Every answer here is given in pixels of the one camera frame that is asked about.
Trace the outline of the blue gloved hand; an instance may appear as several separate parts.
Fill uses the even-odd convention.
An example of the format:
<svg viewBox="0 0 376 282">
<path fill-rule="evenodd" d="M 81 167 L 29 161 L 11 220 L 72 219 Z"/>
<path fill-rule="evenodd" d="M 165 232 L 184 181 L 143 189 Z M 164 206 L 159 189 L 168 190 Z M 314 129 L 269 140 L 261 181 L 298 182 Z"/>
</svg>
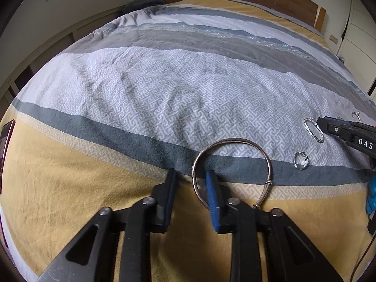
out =
<svg viewBox="0 0 376 282">
<path fill-rule="evenodd" d="M 371 215 L 376 209 L 376 174 L 369 182 L 369 192 L 366 200 L 366 212 Z"/>
</svg>

